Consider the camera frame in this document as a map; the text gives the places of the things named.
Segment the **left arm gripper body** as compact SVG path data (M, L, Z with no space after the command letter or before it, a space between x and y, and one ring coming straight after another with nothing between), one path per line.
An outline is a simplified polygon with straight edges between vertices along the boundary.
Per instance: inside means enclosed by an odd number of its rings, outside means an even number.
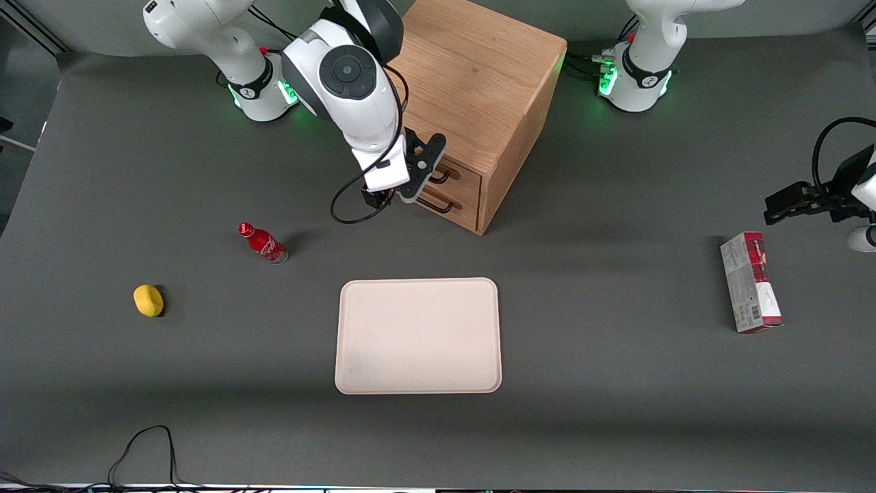
M819 172L820 160L814 159L814 188L819 195L816 213L828 213L830 220L839 223L849 218L874 221L874 205L858 199L852 190L869 180L874 182L874 146L862 149L838 165L832 180L823 181Z

